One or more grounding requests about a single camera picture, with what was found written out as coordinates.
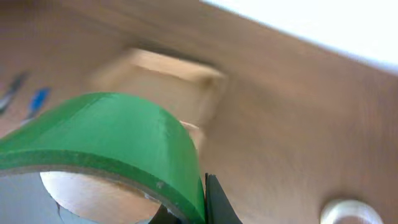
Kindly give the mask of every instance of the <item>wooden block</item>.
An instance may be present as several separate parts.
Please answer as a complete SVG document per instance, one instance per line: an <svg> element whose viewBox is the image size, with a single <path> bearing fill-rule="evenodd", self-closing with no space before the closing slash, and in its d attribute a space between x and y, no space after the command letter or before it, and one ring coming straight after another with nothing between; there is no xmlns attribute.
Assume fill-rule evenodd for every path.
<svg viewBox="0 0 398 224"><path fill-rule="evenodd" d="M181 123L184 126L184 128L188 131L188 133L195 145L195 149L197 149L197 153L200 154L201 146L202 146L203 142L205 141L205 133L203 132L203 130L201 128L196 127L193 124L186 123L183 121L181 121Z"/></svg>
<svg viewBox="0 0 398 224"><path fill-rule="evenodd" d="M214 115L226 85L226 77L206 65L137 49L90 78L93 90L140 96L198 127Z"/></svg>

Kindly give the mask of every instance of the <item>black object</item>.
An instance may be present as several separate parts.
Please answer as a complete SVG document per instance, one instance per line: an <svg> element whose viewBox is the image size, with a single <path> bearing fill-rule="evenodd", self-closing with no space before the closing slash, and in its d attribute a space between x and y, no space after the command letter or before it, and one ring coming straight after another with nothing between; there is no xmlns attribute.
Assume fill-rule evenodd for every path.
<svg viewBox="0 0 398 224"><path fill-rule="evenodd" d="M216 175L206 174L205 182L206 224L242 224L218 182ZM182 222L172 213L169 213L165 206L161 205L149 224L160 223L180 224Z"/></svg>
<svg viewBox="0 0 398 224"><path fill-rule="evenodd" d="M17 77L15 77L14 81L10 84L8 91L0 99L0 115L7 110L8 106L11 104L11 101L14 99L14 96L21 88L28 74L29 74L28 72L21 72L20 74L17 75Z"/></svg>

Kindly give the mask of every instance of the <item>wooden surface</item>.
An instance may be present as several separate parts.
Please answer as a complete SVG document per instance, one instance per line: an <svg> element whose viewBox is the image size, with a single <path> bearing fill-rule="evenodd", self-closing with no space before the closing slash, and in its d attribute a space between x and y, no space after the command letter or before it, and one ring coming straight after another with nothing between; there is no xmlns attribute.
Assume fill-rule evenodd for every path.
<svg viewBox="0 0 398 224"><path fill-rule="evenodd" d="M197 1L61 3L0 7L0 82L32 71L2 134L36 88L53 87L49 108L123 50L157 50L229 75L201 165L244 223L315 224L335 197L398 220L397 77Z"/></svg>

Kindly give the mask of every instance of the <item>tape roll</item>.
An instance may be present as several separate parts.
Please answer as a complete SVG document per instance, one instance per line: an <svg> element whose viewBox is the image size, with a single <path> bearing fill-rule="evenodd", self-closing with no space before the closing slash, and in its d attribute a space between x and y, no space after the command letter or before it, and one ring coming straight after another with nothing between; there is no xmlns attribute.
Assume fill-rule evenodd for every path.
<svg viewBox="0 0 398 224"><path fill-rule="evenodd" d="M383 224L379 214L358 200L333 200L322 211L320 224L338 224L348 218L350 223Z"/></svg>
<svg viewBox="0 0 398 224"><path fill-rule="evenodd" d="M183 222L205 222L192 140L172 115L137 97L83 95L2 139L2 175L37 171L120 182L156 198Z"/></svg>

